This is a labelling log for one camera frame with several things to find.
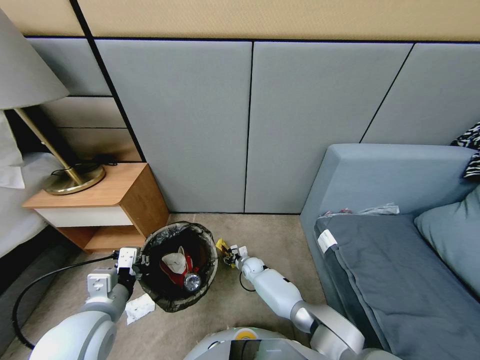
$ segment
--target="red and white object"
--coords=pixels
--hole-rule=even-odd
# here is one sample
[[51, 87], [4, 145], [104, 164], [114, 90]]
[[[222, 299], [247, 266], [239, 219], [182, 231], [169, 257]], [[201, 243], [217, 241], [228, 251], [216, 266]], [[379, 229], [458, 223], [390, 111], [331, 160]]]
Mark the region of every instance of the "red and white object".
[[178, 252], [169, 253], [161, 258], [160, 267], [174, 284], [183, 288], [185, 275], [193, 272], [194, 263], [190, 255], [180, 246]]

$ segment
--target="gray wall panel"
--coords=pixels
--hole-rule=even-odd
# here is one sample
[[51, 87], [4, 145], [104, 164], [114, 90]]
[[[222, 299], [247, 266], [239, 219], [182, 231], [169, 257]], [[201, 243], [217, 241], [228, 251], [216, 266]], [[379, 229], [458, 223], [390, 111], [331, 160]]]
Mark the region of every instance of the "gray wall panel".
[[58, 131], [82, 160], [108, 155], [117, 161], [142, 161], [126, 128], [60, 127]]
[[34, 37], [28, 41], [71, 95], [111, 95], [86, 39]]
[[96, 43], [169, 209], [243, 211], [251, 43]]
[[363, 143], [448, 145], [480, 119], [480, 44], [415, 44]]
[[126, 128], [113, 97], [64, 97], [40, 105], [57, 127]]
[[327, 147], [360, 141], [411, 47], [256, 42], [245, 211], [299, 213]]

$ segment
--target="sofa armrest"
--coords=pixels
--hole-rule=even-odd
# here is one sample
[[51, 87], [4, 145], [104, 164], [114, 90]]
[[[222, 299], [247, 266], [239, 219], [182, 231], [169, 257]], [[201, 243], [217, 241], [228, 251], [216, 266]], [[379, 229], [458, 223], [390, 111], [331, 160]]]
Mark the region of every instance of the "sofa armrest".
[[462, 178], [474, 150], [456, 146], [336, 144], [323, 158], [300, 215], [305, 234], [317, 217], [395, 203], [403, 214], [461, 200], [476, 184]]

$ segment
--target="table lamp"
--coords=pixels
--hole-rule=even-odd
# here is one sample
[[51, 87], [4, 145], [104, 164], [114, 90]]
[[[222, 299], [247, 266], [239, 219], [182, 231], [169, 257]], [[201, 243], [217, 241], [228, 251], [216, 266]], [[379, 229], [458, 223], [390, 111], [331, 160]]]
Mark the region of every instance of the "table lamp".
[[15, 110], [63, 166], [43, 185], [43, 189], [52, 195], [85, 190], [105, 176], [101, 165], [68, 164], [23, 109], [68, 94], [65, 86], [0, 9], [0, 110]]

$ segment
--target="nightstand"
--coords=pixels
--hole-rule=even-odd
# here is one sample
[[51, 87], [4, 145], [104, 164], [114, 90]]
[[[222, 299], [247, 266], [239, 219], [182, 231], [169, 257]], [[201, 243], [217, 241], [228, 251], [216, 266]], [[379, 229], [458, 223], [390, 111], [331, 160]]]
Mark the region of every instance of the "nightstand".
[[95, 186], [68, 195], [41, 190], [24, 204], [87, 253], [141, 247], [169, 211], [147, 163], [105, 166]]

